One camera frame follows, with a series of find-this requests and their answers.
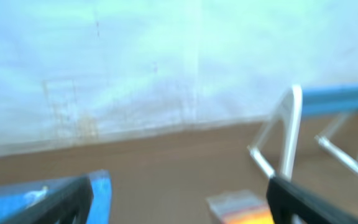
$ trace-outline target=dark object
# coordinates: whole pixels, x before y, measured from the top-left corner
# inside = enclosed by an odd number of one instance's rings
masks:
[[[276,224],[290,224],[293,215],[308,224],[358,224],[358,218],[281,177],[269,180],[267,201]]]
[[[93,191],[88,177],[79,177],[41,202],[1,221],[1,224],[85,224]]]

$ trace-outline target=brown floor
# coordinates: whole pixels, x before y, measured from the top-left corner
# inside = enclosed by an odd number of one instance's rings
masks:
[[[313,137],[327,119],[301,127],[293,180],[358,215],[358,177],[320,150]],[[246,146],[258,124],[188,131],[150,139],[0,158],[0,185],[110,171],[114,187],[111,222],[118,224],[210,223],[205,198],[250,189],[264,196],[267,179]],[[277,164],[281,127],[265,155]],[[336,138],[358,150],[358,117]]]

